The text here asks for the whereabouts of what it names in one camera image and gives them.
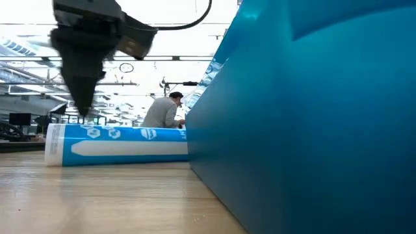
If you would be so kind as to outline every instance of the wooden table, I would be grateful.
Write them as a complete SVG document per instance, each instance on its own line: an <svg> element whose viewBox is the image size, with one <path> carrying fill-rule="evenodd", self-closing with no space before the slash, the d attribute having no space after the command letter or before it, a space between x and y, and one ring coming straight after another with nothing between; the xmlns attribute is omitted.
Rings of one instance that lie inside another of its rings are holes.
<svg viewBox="0 0 416 234"><path fill-rule="evenodd" d="M46 168L0 154L0 233L245 233L187 163Z"/></svg>

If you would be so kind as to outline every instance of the man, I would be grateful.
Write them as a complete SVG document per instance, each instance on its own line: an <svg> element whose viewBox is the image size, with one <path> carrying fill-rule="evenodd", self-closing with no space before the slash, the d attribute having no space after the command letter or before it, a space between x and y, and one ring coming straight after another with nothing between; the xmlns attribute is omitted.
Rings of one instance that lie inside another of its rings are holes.
<svg viewBox="0 0 416 234"><path fill-rule="evenodd" d="M185 120L175 120L181 98L183 98L182 93L172 92L169 97L156 99L149 108L142 127L176 128L185 124Z"/></svg>

